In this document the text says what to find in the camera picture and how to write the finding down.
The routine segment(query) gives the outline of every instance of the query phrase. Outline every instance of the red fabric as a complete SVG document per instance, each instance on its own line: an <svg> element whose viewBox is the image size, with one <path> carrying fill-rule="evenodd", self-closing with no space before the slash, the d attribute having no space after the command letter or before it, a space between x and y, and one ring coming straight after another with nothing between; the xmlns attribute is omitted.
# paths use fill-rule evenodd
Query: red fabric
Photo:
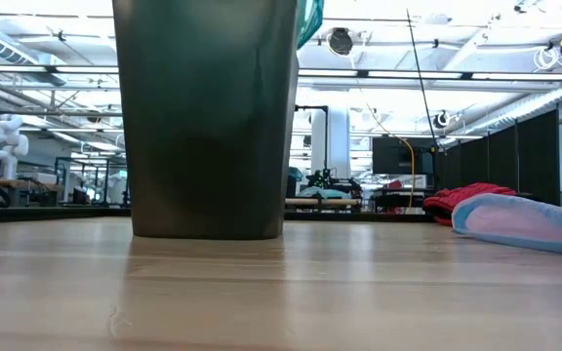
<svg viewBox="0 0 562 351"><path fill-rule="evenodd" d="M438 223L452 226L451 215L459 202L480 194L515 195L516 192L495 184L473 183L453 190L440 190L424 200L423 208L430 215L434 215Z"/></svg>

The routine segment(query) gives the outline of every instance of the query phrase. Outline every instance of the folded blanket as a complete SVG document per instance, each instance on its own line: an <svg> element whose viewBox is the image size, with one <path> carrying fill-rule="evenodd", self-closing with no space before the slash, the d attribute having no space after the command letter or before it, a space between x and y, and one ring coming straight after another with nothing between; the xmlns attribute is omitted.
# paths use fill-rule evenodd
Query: folded blanket
<svg viewBox="0 0 562 351"><path fill-rule="evenodd" d="M478 194L488 193L515 195L515 190L495 184L478 182L453 190L440 190L435 195L426 198L422 208L429 215L433 215L438 223L450 226L452 225L452 212L459 202Z"/></svg>
<svg viewBox="0 0 562 351"><path fill-rule="evenodd" d="M521 248L562 253L562 208L514 196L478 195L453 212L455 232Z"/></svg>

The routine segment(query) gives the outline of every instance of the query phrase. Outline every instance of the wooden table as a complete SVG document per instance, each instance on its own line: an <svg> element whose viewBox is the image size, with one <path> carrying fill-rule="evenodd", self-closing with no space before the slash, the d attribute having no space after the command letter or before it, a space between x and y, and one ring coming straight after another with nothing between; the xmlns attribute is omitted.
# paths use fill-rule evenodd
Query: wooden table
<svg viewBox="0 0 562 351"><path fill-rule="evenodd" d="M0 224L0 350L562 350L562 255L436 224L286 222L269 241Z"/></svg>

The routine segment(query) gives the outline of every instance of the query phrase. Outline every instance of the black curtain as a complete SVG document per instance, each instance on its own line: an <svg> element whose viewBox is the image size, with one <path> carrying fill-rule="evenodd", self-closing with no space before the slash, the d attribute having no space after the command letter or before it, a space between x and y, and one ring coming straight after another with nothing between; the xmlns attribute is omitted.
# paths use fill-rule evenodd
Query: black curtain
<svg viewBox="0 0 562 351"><path fill-rule="evenodd" d="M560 203L558 111L518 124L520 191L545 203Z"/></svg>
<svg viewBox="0 0 562 351"><path fill-rule="evenodd" d="M489 182L517 190L515 128L489 136Z"/></svg>
<svg viewBox="0 0 562 351"><path fill-rule="evenodd" d="M439 154L441 185L453 189L488 181L559 205L558 142L558 111L554 110L459 144Z"/></svg>
<svg viewBox="0 0 562 351"><path fill-rule="evenodd" d="M466 142L460 146L462 159L462 183L488 181L487 140L485 138Z"/></svg>

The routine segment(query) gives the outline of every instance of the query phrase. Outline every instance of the white column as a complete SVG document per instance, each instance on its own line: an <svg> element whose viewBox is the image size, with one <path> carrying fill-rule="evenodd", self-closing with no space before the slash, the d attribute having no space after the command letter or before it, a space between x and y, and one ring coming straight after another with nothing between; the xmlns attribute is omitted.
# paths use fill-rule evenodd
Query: white column
<svg viewBox="0 0 562 351"><path fill-rule="evenodd" d="M313 110L311 113L311 173L322 170L327 143L327 166L338 178L350 176L350 121L345 105L329 106L328 129L325 113Z"/></svg>

